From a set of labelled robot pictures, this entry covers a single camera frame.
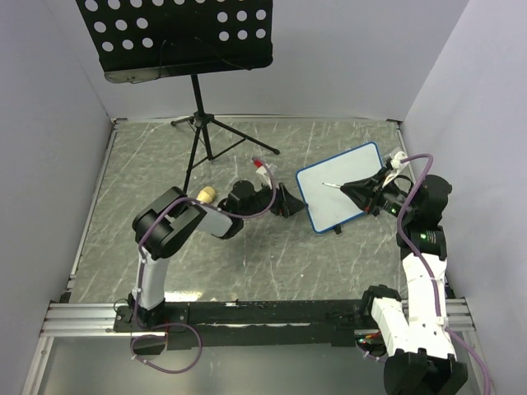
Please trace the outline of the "white blue whiteboard marker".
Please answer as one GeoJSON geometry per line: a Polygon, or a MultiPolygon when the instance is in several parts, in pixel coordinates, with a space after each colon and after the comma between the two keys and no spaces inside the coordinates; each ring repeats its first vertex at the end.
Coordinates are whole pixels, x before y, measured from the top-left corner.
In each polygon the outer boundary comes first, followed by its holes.
{"type": "Polygon", "coordinates": [[[332,184],[332,183],[322,183],[324,186],[326,187],[329,187],[329,188],[337,188],[337,189],[340,189],[341,188],[341,185],[340,184],[332,184]]]}

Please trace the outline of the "blue framed whiteboard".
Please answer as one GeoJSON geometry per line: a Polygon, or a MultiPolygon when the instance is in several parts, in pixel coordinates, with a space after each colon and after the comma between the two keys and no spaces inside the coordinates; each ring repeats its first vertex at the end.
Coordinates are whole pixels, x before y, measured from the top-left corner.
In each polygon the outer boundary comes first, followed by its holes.
{"type": "Polygon", "coordinates": [[[296,182],[313,231],[323,234],[362,216],[364,211],[340,187],[367,179],[381,167],[378,146],[368,142],[298,170],[296,182]]]}

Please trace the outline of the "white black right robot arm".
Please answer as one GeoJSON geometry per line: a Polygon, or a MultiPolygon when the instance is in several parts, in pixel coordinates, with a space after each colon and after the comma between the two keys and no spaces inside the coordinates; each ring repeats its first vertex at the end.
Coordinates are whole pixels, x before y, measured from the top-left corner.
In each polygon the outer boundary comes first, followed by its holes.
{"type": "Polygon", "coordinates": [[[447,331],[445,270],[447,247],[440,225],[452,192],[437,175],[425,176],[408,192],[380,170],[340,186],[366,214],[401,216],[396,236],[407,280],[408,301],[386,286],[363,294],[361,321],[379,328],[385,348],[384,387],[388,394],[456,394],[468,379],[447,331]]]}

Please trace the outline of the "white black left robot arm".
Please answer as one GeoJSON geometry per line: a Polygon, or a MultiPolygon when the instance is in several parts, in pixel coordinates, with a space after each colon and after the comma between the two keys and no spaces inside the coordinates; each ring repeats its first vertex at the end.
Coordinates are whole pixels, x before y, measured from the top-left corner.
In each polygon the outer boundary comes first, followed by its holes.
{"type": "Polygon", "coordinates": [[[304,208],[303,201],[291,195],[282,183],[257,190],[250,181],[240,180],[217,205],[191,198],[180,188],[170,188],[133,220],[138,245],[138,274],[128,296],[133,321],[146,331],[160,326],[168,264],[194,231],[230,239],[248,219],[268,211],[288,218],[304,208]]]}

